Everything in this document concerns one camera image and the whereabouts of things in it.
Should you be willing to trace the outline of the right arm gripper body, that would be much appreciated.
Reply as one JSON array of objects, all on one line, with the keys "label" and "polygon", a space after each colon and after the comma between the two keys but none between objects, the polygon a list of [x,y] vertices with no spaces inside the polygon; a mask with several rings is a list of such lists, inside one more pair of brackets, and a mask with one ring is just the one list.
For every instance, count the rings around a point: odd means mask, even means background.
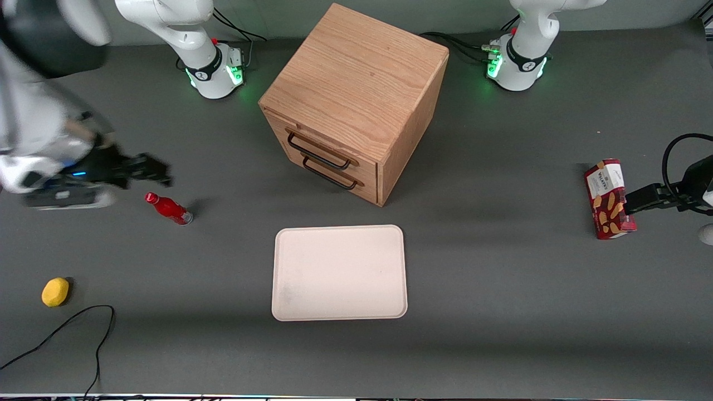
[{"label": "right arm gripper body", "polygon": [[129,160],[117,145],[94,147],[79,162],[61,170],[61,175],[90,183],[109,184],[121,189],[128,189],[130,184],[124,170],[124,163]]}]

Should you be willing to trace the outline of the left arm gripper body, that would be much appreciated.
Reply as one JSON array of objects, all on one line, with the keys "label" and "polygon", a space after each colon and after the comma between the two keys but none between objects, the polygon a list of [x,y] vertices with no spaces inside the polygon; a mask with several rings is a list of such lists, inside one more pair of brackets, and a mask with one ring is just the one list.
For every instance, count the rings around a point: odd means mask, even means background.
[{"label": "left arm gripper body", "polygon": [[677,183],[679,211],[692,211],[712,216],[712,155],[685,170]]}]

